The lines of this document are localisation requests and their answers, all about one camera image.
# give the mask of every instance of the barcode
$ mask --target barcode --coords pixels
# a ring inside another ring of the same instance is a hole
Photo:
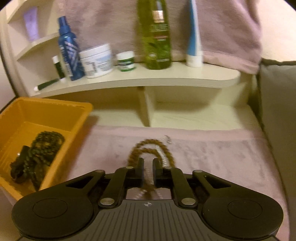
[[[92,64],[92,66],[93,66],[94,72],[97,73],[97,70],[96,70],[96,64],[95,64],[94,62],[92,62],[91,64]]]
[[[72,71],[71,71],[70,65],[69,65],[68,63],[66,63],[66,68],[67,68],[68,76],[69,76],[69,77],[73,76],[73,73],[72,73]]]

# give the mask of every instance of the blue bottle cap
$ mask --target blue bottle cap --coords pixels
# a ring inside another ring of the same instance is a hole
[[[59,17],[59,34],[67,34],[71,32],[71,28],[67,23],[66,16]]]

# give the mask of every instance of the shampoo bottle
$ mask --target shampoo bottle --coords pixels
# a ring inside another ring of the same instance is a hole
[[[71,32],[66,17],[59,18],[59,47],[66,64],[67,73],[71,80],[77,80],[84,76],[84,71],[79,58],[79,46],[76,35]]]
[[[165,0],[138,0],[138,17],[146,67],[168,68],[172,60]]]

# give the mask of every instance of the blue and white tube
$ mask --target blue and white tube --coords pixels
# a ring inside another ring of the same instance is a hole
[[[200,41],[200,31],[198,27],[197,6],[195,0],[190,1],[190,25],[191,33],[187,49],[186,63],[189,67],[202,67],[202,45]]]

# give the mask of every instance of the crosshair symbol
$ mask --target crosshair symbol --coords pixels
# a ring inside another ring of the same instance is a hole
[[[150,207],[150,206],[152,205],[152,203],[150,203],[150,202],[146,202],[146,203],[144,203],[144,205],[145,205],[146,207]]]

